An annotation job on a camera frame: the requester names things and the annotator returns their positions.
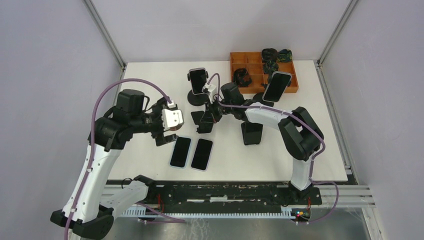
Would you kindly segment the black small phone stand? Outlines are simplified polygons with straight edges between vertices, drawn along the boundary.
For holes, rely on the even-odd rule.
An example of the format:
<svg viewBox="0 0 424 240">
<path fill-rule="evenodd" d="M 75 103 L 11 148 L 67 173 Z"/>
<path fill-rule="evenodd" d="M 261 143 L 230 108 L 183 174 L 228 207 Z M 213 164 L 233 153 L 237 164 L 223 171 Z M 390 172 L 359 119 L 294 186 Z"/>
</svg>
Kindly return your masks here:
<svg viewBox="0 0 424 240">
<path fill-rule="evenodd" d="M 213 123 L 202 122 L 202 117 L 204 116 L 204 113 L 204 111 L 192 111 L 190 113 L 194 124 L 197 126 L 196 132 L 198 134 L 209 134 L 213 130 Z"/>
</svg>

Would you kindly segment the light blue case phone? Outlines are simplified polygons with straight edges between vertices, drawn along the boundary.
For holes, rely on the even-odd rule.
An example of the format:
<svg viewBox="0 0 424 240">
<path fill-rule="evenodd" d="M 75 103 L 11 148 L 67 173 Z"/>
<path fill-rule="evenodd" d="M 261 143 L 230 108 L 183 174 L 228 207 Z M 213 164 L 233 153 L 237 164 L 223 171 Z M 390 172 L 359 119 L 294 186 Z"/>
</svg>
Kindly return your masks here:
<svg viewBox="0 0 424 240">
<path fill-rule="evenodd" d="M 178 137 L 172 151 L 170 166 L 184 168 L 187 164 L 192 140 L 188 137 Z"/>
</svg>

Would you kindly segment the lavender case phone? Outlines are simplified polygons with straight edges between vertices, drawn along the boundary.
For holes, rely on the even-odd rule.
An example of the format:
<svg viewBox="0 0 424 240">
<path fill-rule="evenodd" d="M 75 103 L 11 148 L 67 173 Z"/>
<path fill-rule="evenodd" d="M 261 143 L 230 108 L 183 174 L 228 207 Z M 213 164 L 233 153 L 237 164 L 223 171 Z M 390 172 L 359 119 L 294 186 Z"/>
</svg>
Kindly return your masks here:
<svg viewBox="0 0 424 240">
<path fill-rule="evenodd" d="M 213 141 L 200 138 L 197 141 L 190 167 L 199 171 L 205 171 L 208 167 Z"/>
</svg>

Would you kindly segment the grey case phone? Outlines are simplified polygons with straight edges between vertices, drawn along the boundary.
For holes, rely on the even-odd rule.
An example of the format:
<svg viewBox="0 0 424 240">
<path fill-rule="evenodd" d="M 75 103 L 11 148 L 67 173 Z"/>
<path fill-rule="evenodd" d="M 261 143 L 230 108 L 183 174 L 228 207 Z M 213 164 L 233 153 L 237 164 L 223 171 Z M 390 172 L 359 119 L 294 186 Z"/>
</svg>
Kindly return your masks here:
<svg viewBox="0 0 424 240">
<path fill-rule="evenodd" d="M 202 89 L 207 83 L 208 77 L 209 74 L 204 67 L 192 68 L 188 71 L 187 79 L 191 83 L 194 95 L 203 94 Z"/>
</svg>

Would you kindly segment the black wedge phone stand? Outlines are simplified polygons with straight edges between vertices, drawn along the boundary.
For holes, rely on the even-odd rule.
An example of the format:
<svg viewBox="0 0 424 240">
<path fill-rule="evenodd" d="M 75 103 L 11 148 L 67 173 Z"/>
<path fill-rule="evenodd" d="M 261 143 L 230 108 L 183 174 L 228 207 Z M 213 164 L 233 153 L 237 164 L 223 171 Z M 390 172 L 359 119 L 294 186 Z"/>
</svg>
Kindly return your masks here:
<svg viewBox="0 0 424 240">
<path fill-rule="evenodd" d="M 259 123 L 243 122 L 241 123 L 241 132 L 243 144 L 259 145 L 262 140 L 263 125 Z"/>
</svg>

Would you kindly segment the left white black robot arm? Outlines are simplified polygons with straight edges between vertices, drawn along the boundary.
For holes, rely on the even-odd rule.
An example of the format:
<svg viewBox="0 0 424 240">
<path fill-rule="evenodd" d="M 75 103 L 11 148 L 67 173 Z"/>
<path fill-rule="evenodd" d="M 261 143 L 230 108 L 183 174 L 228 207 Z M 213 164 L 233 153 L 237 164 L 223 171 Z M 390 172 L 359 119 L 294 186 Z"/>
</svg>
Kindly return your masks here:
<svg viewBox="0 0 424 240">
<path fill-rule="evenodd" d="M 129 186 L 103 200 L 102 194 L 110 172 L 135 134 L 149 133 L 157 146 L 176 141 L 177 135 L 165 135 L 184 124 L 183 112 L 172 100 L 160 98 L 149 109 L 144 109 L 145 94 L 139 90 L 124 89 L 102 117 L 97 119 L 88 136 L 83 169 L 67 202 L 51 214 L 52 223 L 66 232 L 91 240 L 103 239 L 113 223 L 124 211 L 137 202 L 153 203 L 157 190 L 152 180 L 138 176 Z"/>
</svg>

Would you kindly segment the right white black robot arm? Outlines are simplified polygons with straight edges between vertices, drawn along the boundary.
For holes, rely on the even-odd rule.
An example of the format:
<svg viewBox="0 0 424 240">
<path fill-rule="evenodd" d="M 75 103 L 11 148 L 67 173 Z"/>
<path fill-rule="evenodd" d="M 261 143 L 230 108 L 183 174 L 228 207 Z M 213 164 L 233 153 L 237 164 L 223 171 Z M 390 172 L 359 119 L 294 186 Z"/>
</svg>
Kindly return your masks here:
<svg viewBox="0 0 424 240">
<path fill-rule="evenodd" d="M 314 185 L 313 161 L 326 146 L 322 131 L 304 107 L 285 111 L 258 100 L 245 99 L 232 82 L 222 87 L 206 83 L 200 94 L 205 110 L 193 118 L 197 133 L 210 133 L 224 115 L 232 115 L 246 124 L 260 124 L 279 131 L 287 152 L 293 158 L 289 199 L 295 204 L 302 204 L 309 198 Z"/>
</svg>

